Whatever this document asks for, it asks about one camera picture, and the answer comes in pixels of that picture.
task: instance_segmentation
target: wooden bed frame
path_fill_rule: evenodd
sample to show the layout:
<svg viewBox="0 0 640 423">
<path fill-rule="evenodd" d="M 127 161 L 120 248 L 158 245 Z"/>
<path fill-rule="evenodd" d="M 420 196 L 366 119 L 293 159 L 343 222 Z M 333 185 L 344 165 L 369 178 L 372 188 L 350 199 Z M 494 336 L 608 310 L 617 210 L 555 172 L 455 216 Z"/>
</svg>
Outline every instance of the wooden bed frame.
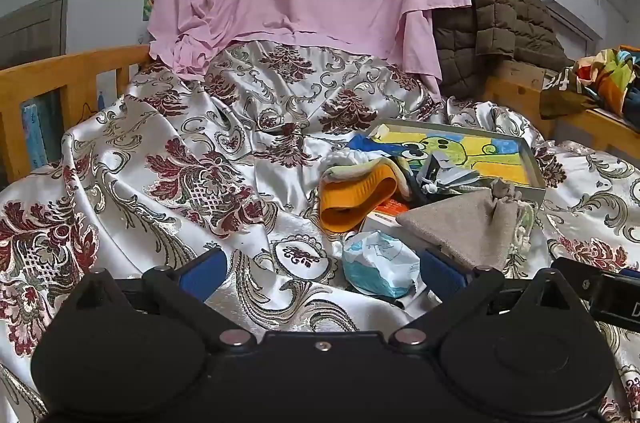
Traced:
<svg viewBox="0 0 640 423">
<path fill-rule="evenodd" d="M 97 110 L 96 75 L 116 70 L 116 89 L 122 95 L 129 84 L 129 67 L 149 60 L 149 46 L 124 46 L 47 58 L 0 70 L 0 156 L 10 183 L 31 172 L 22 129 L 20 104 L 51 90 L 60 89 L 65 130 L 87 119 L 88 110 Z M 483 98 L 524 114 L 550 138 L 553 121 L 540 118 L 540 87 L 536 77 L 492 76 Z M 593 137 L 591 146 L 605 150 L 609 145 L 640 159 L 640 134 L 597 112 L 587 111 L 563 118 Z"/>
<path fill-rule="evenodd" d="M 129 85 L 129 66 L 148 60 L 149 46 L 125 46 L 46 58 L 0 70 L 0 156 L 10 183 L 31 172 L 22 129 L 20 104 L 60 89 L 65 130 L 86 119 L 87 109 L 98 110 L 96 75 L 116 70 L 120 96 Z"/>
</svg>

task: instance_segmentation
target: blue gripper pad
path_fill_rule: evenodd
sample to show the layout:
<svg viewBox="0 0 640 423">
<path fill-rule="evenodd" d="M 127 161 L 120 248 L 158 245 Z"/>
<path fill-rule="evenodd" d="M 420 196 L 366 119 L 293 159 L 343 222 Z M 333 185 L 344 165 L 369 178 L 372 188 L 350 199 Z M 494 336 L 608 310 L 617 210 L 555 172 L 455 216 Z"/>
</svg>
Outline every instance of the blue gripper pad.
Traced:
<svg viewBox="0 0 640 423">
<path fill-rule="evenodd" d="M 226 278 L 226 255 L 221 249 L 210 249 L 177 270 L 180 289 L 201 302 L 207 300 Z"/>
<path fill-rule="evenodd" d="M 468 285 L 470 273 L 465 273 L 464 268 L 446 255 L 425 250 L 419 256 L 422 281 L 443 302 Z"/>
<path fill-rule="evenodd" d="M 640 271 L 636 271 L 635 269 L 624 268 L 620 270 L 620 275 L 624 275 L 625 277 L 631 277 L 631 278 L 640 278 Z"/>
</svg>

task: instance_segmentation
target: brown puffer jacket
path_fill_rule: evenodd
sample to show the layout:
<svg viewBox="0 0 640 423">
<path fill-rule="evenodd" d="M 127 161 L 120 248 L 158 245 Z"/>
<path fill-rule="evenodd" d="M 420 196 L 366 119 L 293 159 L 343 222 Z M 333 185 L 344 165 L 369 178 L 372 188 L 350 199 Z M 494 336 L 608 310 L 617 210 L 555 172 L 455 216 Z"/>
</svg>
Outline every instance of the brown puffer jacket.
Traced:
<svg viewBox="0 0 640 423">
<path fill-rule="evenodd" d="M 573 63 L 540 0 L 472 0 L 467 8 L 433 11 L 433 35 L 442 69 L 443 96 L 482 93 L 502 60 L 560 71 Z"/>
</svg>

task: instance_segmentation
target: gray felt cloth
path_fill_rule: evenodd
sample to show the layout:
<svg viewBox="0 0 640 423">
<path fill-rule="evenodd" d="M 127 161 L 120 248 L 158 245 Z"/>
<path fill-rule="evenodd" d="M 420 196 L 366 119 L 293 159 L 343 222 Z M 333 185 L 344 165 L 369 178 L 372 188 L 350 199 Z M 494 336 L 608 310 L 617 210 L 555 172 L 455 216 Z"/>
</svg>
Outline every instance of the gray felt cloth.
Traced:
<svg viewBox="0 0 640 423">
<path fill-rule="evenodd" d="M 496 180 L 492 188 L 462 194 L 401 213 L 401 226 L 470 268 L 502 270 L 518 216 L 519 192 Z"/>
</svg>

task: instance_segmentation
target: white satin fabric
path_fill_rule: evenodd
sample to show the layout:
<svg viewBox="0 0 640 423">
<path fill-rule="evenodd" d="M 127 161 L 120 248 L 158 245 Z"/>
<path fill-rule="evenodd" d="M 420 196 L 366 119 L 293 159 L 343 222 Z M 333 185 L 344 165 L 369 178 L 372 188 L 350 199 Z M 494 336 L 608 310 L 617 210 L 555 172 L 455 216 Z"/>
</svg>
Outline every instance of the white satin fabric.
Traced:
<svg viewBox="0 0 640 423">
<path fill-rule="evenodd" d="M 534 146 L 549 190 L 532 248 L 511 256 L 508 276 L 531 277 L 558 255 L 614 271 L 640 261 L 640 171 L 576 144 L 544 143 L 504 107 L 435 104 L 418 78 L 329 48 L 236 44 L 214 59 L 204 83 L 150 69 L 114 106 L 65 135 L 60 166 L 0 194 L 7 336 L 0 359 L 27 386 L 34 346 L 92 265 L 126 278 L 220 246 L 228 278 L 207 304 L 258 337 L 267 330 L 389 335 L 432 307 L 433 295 L 403 310 L 354 292 L 340 266 L 348 234 L 319 226 L 320 160 L 379 119 L 429 118 L 523 136 Z M 605 329 L 640 417 L 640 340 Z M 0 379 L 14 385 L 3 371 Z M 628 411 L 616 385 L 604 406 L 611 417 Z M 20 405 L 26 417 L 41 408 Z"/>
</svg>

